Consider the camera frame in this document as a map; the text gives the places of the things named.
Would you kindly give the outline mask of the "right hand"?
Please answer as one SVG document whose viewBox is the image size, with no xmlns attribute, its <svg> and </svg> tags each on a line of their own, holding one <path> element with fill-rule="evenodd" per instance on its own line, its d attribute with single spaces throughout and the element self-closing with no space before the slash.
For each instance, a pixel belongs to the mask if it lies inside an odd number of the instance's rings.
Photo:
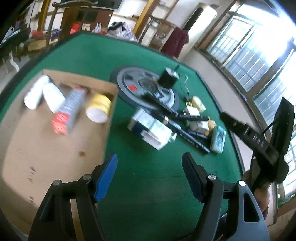
<svg viewBox="0 0 296 241">
<path fill-rule="evenodd" d="M 243 176 L 242 176 L 242 180 L 249 185 L 250 184 L 250 171 L 247 170 Z M 262 215 L 264 217 L 264 219 L 267 218 L 267 214 L 268 214 L 268 205 L 270 202 L 270 195 L 269 195 L 269 191 L 265 188 L 257 188 L 254 192 L 254 197 L 259 205 L 259 208 L 262 212 Z"/>
</svg>

